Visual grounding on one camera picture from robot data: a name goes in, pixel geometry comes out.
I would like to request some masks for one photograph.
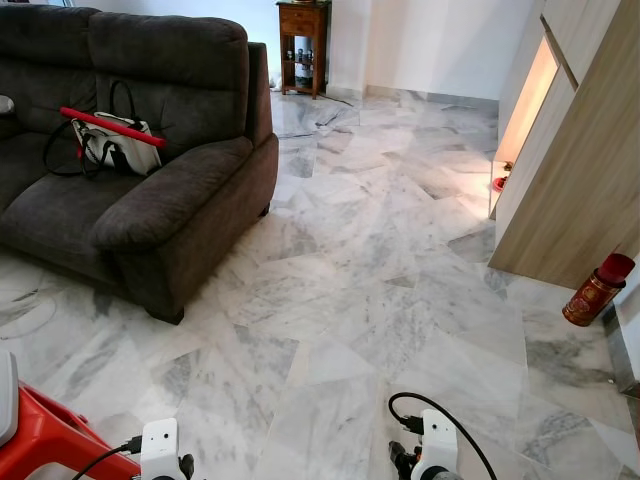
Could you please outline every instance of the white device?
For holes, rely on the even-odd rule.
[[[141,480],[189,480],[180,469],[175,418],[150,422],[142,429],[140,474]]]
[[[422,454],[411,472],[411,480],[420,480],[433,465],[457,473],[458,437],[456,426],[437,410],[423,410]]]

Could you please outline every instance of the marble floor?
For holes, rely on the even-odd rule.
[[[602,326],[563,319],[569,290],[487,267],[495,114],[411,92],[272,102],[272,211],[179,326],[0,251],[21,377],[112,443],[177,417],[196,480],[395,479],[389,440],[417,441],[386,411],[403,390],[456,415],[500,479],[639,478]],[[465,480],[488,478],[459,445]]]

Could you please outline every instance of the red object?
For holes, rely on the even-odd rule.
[[[626,286],[625,278],[635,262],[620,253],[612,253],[593,271],[562,309],[562,314],[574,325],[587,327]]]
[[[493,179],[493,189],[496,192],[501,192],[504,190],[504,184],[507,183],[508,177],[498,177]]]
[[[607,257],[604,263],[598,268],[598,277],[611,285],[617,285],[624,282],[627,275],[631,273],[636,263],[626,255],[621,253],[612,253]]]
[[[134,130],[133,128],[123,127],[122,125],[110,122],[109,120],[105,120],[104,118],[94,117],[93,115],[79,112],[78,110],[74,110],[73,108],[60,107],[60,113],[68,118],[77,118],[78,120],[82,120],[86,123],[91,123],[102,128],[108,128],[112,132],[116,132],[120,135],[126,135],[127,137],[140,140],[141,142],[148,143],[149,145],[153,145],[156,148],[164,148],[167,145],[167,141],[164,138],[154,137],[152,135]]]
[[[18,431],[0,447],[0,478],[24,480],[47,463],[59,463],[76,472],[111,450],[76,415],[33,388],[21,384]],[[130,480],[140,466],[115,454],[93,467],[88,477],[96,480]]]

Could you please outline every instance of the red canister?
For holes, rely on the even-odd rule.
[[[574,325],[588,327],[604,307],[622,290],[635,263],[620,253],[612,253],[582,284],[562,314]]]

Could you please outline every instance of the white wall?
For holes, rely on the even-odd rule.
[[[333,0],[329,86],[364,91],[372,0]]]
[[[627,286],[613,300],[620,322],[631,368],[640,381],[640,255],[635,258],[636,268],[627,278]]]
[[[269,71],[280,71],[278,7],[272,0],[75,0],[75,4],[105,12],[233,20],[245,28],[250,41],[267,44]]]
[[[374,0],[367,83],[498,100],[533,0]]]
[[[267,44],[280,71],[273,0],[76,0],[146,15],[228,18]],[[498,100],[533,0],[333,0],[329,85],[367,85]]]

